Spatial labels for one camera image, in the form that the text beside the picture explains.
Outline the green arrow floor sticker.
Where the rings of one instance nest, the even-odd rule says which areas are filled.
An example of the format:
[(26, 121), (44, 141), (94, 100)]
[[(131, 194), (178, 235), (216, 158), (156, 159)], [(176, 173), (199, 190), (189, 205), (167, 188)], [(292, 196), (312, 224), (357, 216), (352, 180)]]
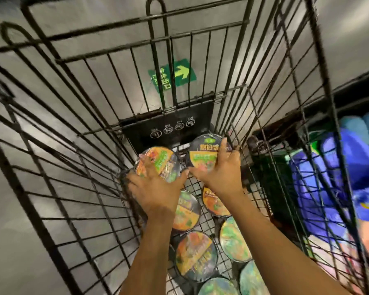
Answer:
[[(159, 92), (156, 70), (149, 69), (148, 75), (150, 76), (151, 82), (154, 84), (157, 92)], [(183, 86), (185, 84), (188, 84), (189, 82), (197, 80), (197, 76), (195, 74), (194, 69), (192, 68), (192, 64), (190, 64), (189, 59), (186, 58), (174, 61), (173, 75), (176, 87)], [(172, 89), (173, 81), (171, 79), (171, 70), (169, 64), (160, 66), (160, 76), (162, 83), (162, 91)]]

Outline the black lidded instant noodle bowl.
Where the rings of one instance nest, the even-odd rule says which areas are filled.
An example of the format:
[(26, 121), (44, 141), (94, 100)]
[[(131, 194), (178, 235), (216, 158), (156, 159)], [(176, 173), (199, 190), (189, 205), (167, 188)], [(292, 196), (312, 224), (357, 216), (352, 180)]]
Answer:
[(212, 133), (198, 136), (189, 144), (185, 156), (186, 166), (210, 172), (216, 164), (222, 140), (222, 136)]

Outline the pile of noodle cups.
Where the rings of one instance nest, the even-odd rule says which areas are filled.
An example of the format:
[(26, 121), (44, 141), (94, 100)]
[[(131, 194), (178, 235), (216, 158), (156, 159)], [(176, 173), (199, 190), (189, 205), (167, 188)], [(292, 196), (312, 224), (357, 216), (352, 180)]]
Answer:
[(220, 277), (223, 295), (231, 282), (240, 291), (240, 272), (253, 261), (242, 234), (228, 210), (208, 188), (186, 187), (182, 191), (172, 229), (167, 295), (197, 295), (208, 280)]

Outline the person's right hand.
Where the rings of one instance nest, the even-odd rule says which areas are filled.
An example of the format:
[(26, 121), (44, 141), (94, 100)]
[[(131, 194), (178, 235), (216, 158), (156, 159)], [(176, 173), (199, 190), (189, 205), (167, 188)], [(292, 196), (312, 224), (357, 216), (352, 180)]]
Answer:
[(204, 183), (229, 206), (235, 195), (243, 195), (241, 183), (240, 152), (227, 152), (227, 138), (223, 138), (214, 168), (208, 172), (208, 183)]

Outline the person's left hand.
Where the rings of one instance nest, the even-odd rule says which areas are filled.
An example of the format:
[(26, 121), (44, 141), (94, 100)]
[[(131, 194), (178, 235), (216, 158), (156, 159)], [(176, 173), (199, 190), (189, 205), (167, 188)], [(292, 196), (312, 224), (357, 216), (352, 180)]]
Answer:
[(172, 190), (172, 183), (166, 182), (158, 175), (149, 157), (140, 154), (139, 158), (145, 166), (146, 176), (141, 177), (134, 172), (128, 173), (128, 188), (149, 219), (162, 217), (167, 219), (171, 227), (181, 190)]

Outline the orange green instant noodle bowl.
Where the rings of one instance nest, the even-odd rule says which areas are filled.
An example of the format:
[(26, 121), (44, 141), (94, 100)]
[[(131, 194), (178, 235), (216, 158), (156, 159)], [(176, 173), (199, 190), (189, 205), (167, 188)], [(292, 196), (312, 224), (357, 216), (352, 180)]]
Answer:
[(146, 149), (142, 155), (149, 157), (159, 176), (166, 182), (175, 181), (182, 173), (180, 157), (169, 148), (151, 147)]

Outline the person's right forearm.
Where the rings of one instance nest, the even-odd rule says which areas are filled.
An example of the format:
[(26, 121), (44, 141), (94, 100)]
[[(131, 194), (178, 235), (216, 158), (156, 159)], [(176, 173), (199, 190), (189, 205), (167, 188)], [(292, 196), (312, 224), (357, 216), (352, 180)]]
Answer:
[(220, 198), (235, 219), (270, 295), (351, 295), (262, 215), (242, 189)]

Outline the light blue slipper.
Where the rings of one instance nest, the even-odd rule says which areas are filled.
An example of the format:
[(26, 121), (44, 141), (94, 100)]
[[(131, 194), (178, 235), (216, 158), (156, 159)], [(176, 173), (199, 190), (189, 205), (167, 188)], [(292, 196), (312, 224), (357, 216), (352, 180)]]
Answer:
[(340, 127), (355, 133), (364, 143), (369, 145), (369, 112), (364, 116), (349, 115), (339, 120)]

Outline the blue foam slipper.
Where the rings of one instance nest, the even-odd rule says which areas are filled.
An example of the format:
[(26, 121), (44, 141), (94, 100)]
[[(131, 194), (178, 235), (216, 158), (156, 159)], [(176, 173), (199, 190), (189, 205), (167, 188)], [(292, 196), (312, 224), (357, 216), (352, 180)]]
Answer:
[(328, 238), (342, 239), (346, 234), (346, 227), (336, 210), (326, 188), (315, 173), (313, 164), (321, 171), (326, 186), (332, 192), (326, 166), (319, 154), (312, 152), (313, 163), (308, 160), (303, 150), (295, 152), (289, 166), (292, 172), (294, 189), (297, 193), (297, 202), (302, 215), (303, 223), (310, 235), (327, 242)]
[[(341, 129), (342, 155), (345, 158), (352, 202), (359, 220), (369, 222), (369, 145), (354, 132)], [(349, 197), (344, 190), (344, 180), (339, 166), (333, 133), (321, 136), (318, 149), (323, 155), (323, 176), (330, 185), (342, 208), (349, 207)]]

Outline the black cart seat panel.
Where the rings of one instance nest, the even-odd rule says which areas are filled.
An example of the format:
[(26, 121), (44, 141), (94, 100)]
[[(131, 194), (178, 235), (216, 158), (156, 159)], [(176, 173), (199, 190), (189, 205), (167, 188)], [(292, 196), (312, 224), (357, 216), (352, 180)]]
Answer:
[(194, 99), (165, 112), (157, 109), (121, 121), (121, 131), (136, 153), (154, 147), (174, 148), (211, 129), (214, 99)]

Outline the black shelf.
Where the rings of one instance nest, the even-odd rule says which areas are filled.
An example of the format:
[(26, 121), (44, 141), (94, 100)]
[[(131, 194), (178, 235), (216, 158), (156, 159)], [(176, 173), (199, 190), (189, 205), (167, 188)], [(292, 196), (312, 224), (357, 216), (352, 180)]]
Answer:
[[(332, 97), (339, 116), (343, 116), (344, 112), (357, 110), (361, 112), (365, 108), (369, 108), (369, 70), (336, 87), (332, 91)], [(321, 124), (329, 117), (329, 107), (329, 100), (322, 95), (320, 98), (304, 105), (305, 118), (310, 121), (311, 125)], [(264, 133), (268, 141), (281, 141), (293, 133), (301, 118), (300, 109), (291, 110), (285, 117), (266, 125), (263, 130), (256, 130), (253, 136), (256, 136), (259, 140), (264, 140), (262, 135)]]

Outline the person's left forearm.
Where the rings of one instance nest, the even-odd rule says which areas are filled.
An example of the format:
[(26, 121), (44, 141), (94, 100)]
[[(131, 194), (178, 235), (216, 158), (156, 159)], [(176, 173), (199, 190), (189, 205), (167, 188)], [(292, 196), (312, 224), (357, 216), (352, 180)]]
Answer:
[(166, 295), (169, 243), (174, 212), (153, 208), (119, 295)]

